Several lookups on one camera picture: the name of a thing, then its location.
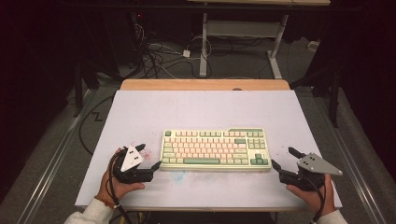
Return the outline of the white table cover sheet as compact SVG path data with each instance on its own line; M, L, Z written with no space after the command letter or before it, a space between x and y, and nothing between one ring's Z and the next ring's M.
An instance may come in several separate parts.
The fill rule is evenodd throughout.
M119 147L144 144L145 166L160 157L165 130L262 128L270 156L285 170L297 160L289 147L310 153L318 146L294 91L118 91L83 180L76 204L88 205ZM133 210L296 211L304 202L286 190L276 171L159 170L145 189L126 195Z

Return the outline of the white metal desk frame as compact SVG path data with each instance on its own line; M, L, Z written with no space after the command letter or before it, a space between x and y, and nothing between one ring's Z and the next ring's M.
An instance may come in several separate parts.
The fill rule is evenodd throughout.
M207 37L211 36L236 36L236 37L269 37L275 40L271 50L266 52L268 63L275 79L282 79L276 55L284 31L287 26L289 16L283 15L278 22L259 21L213 21L203 14L202 22L202 46L200 54L199 77L207 77L208 55L211 44Z

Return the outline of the person's left hand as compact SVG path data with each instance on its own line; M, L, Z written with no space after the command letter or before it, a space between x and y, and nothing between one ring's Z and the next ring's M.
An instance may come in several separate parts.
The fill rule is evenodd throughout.
M107 167L103 174L99 191L94 198L103 202L106 206L114 206L126 194L144 188L145 185L143 183L120 183L116 178L112 177L112 171Z

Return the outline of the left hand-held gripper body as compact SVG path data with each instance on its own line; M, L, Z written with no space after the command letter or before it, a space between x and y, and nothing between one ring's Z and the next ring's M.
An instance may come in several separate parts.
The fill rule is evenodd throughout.
M113 166L113 175L124 184L150 182L154 172L150 169L138 169L143 157L133 146L124 147Z

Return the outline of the person's right hand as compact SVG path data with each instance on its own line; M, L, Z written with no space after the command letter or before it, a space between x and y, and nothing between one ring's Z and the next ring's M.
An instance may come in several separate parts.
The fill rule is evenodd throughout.
M287 185L286 189L303 200L309 210L314 214L321 211L321 215L325 216L336 210L334 205L332 178L328 174L325 175L325 185L319 189L319 192L324 197L324 205L321 205L321 199L317 192L303 191L293 185Z

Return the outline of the green and cream mechanical keyboard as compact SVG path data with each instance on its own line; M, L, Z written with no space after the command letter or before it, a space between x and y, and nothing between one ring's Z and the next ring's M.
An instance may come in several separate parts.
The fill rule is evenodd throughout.
M160 160L167 170L268 172L272 169L263 129L166 130Z

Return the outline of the black metal stand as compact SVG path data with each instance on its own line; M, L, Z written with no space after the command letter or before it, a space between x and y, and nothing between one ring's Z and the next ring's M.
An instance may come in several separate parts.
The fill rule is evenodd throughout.
M99 88L97 72L93 63L78 63L75 67L75 118L80 114L83 107L82 82L85 82L90 90L97 90Z
M334 128L338 127L337 107L340 85L340 67L330 63L315 72L308 72L304 77L290 83L292 90L297 87L310 86L314 97L329 97L329 119Z

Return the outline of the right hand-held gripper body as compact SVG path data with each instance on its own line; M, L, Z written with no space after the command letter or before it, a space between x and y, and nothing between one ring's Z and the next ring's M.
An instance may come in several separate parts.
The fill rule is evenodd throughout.
M301 190L316 190L325 184L325 175L342 175L343 172L311 152L303 158L297 158L298 172L283 170L279 181L286 185L296 186Z

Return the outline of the metal floor rail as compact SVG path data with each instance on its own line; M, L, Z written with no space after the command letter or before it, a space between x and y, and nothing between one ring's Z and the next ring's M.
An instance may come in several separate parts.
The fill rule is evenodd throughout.
M69 103L40 139L20 175L21 189L18 195L22 196L24 202L15 224L33 222L95 94L96 91L91 90L83 92L81 109L77 109L77 103Z
M336 142L335 150L346 169L346 176L353 184L353 192L359 196L358 202L368 216L369 224L390 224L392 207L387 206L393 196L393 181L389 173L372 149L357 119L350 108L341 103L340 115L336 123L330 120L330 109L326 101L318 98L318 108L330 127Z

